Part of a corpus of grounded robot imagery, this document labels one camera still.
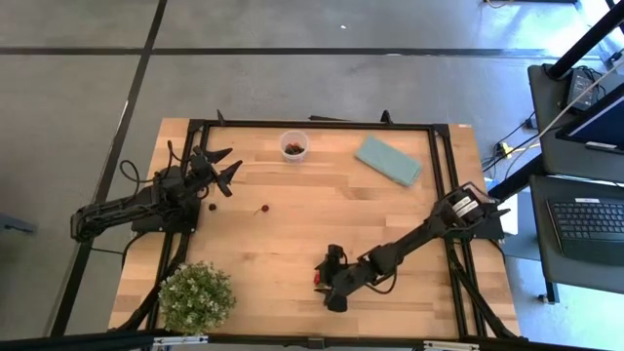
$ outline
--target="concrete floor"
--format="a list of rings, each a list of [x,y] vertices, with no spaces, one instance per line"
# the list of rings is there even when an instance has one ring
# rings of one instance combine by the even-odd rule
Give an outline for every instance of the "concrete floor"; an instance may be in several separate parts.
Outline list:
[[[156,5],[5,0],[0,47],[142,47]],[[479,0],[170,0],[156,46],[545,49],[555,55],[586,27],[571,5],[520,3],[493,10]],[[145,173],[160,119],[213,118],[217,108],[228,119],[318,114],[376,121],[389,109],[400,122],[468,123],[475,125],[485,157],[532,111],[527,67],[543,61],[152,57],[121,158]],[[0,235],[0,339],[46,332],[72,253],[69,217],[92,197],[137,62],[134,56],[0,56],[0,212],[39,225],[33,235]],[[584,63],[601,68],[599,61]],[[519,132],[510,144],[528,135]],[[505,169],[499,167],[498,178]],[[132,187],[116,176],[109,198]],[[95,246],[121,250],[127,240],[127,227],[121,227]],[[106,329],[119,268],[118,255],[91,255],[68,332]],[[543,292],[539,264],[508,259],[507,268],[521,331],[529,339],[610,349],[624,344],[615,308],[622,296],[562,287],[562,304],[542,305],[532,299]]]

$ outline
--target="table leg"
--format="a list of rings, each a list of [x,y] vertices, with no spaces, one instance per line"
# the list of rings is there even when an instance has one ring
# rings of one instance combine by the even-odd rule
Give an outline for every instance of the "table leg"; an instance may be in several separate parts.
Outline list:
[[[528,185],[528,178],[532,175],[546,176],[542,154],[528,161],[510,177],[494,186],[487,194],[493,198],[505,201]]]
[[[541,294],[538,298],[544,302],[549,304],[559,303],[559,289],[557,289],[557,283],[546,282],[546,294]]]

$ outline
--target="computer monitor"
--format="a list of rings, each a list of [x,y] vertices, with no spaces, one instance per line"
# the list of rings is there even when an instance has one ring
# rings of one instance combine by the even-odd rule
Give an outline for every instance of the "computer monitor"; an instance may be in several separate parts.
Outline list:
[[[582,142],[590,148],[624,153],[624,84],[563,127],[557,137]]]

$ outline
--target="wooden table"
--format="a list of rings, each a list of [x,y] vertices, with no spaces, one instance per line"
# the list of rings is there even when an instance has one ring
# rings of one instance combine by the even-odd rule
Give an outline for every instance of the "wooden table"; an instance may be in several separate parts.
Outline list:
[[[164,119],[149,174],[166,167],[167,140],[177,155],[187,119]],[[479,153],[470,126],[451,125],[459,182],[485,189]],[[349,296],[349,310],[336,314],[314,292],[314,267],[328,244],[344,247],[355,258],[394,241],[429,215],[437,200],[427,133],[415,131],[304,130],[310,149],[301,165],[284,163],[278,139],[284,129],[212,127],[209,150],[232,147],[218,164],[243,166],[225,198],[219,191],[203,202],[191,238],[188,262],[212,261],[231,275],[238,304],[216,332],[256,335],[455,338],[449,269],[444,243],[435,240],[407,256],[395,290],[380,295],[360,289]],[[365,136],[375,135],[422,164],[414,186],[405,188],[354,157]],[[444,160],[445,189],[450,190]],[[208,204],[217,205],[214,212]],[[270,211],[254,214],[262,205]],[[164,234],[137,240],[128,252],[110,327],[125,322],[152,288]],[[472,252],[479,288],[508,329],[518,323],[500,252],[488,241],[474,240]],[[389,282],[380,288],[387,288]],[[464,292],[469,331],[475,333],[470,298]]]

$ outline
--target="potted plant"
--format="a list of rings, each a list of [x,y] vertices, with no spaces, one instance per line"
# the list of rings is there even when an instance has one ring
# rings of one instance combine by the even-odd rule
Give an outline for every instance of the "potted plant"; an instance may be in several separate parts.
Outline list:
[[[158,294],[165,329],[200,335],[225,322],[236,298],[229,276],[213,264],[181,264]]]

